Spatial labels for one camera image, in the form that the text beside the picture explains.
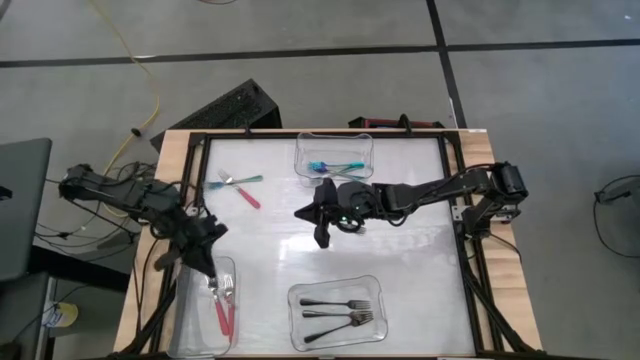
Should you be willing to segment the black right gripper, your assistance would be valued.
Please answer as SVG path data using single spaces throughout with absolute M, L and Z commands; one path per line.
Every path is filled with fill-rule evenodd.
M 329 247 L 330 225 L 345 233 L 356 232 L 356 215 L 338 203 L 338 193 L 334 182 L 325 178 L 315 189 L 315 199 L 294 212 L 300 220 L 316 224 L 315 240 L 320 248 Z

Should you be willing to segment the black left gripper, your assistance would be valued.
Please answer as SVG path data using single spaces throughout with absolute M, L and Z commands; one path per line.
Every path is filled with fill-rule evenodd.
M 214 215 L 202 218 L 186 217 L 170 221 L 160 229 L 153 227 L 154 238 L 168 240 L 171 244 L 171 249 L 154 262 L 154 269 L 163 270 L 180 260 L 184 266 L 209 278 L 215 278 L 216 267 L 212 247 L 227 231 L 228 228 L 218 223 Z

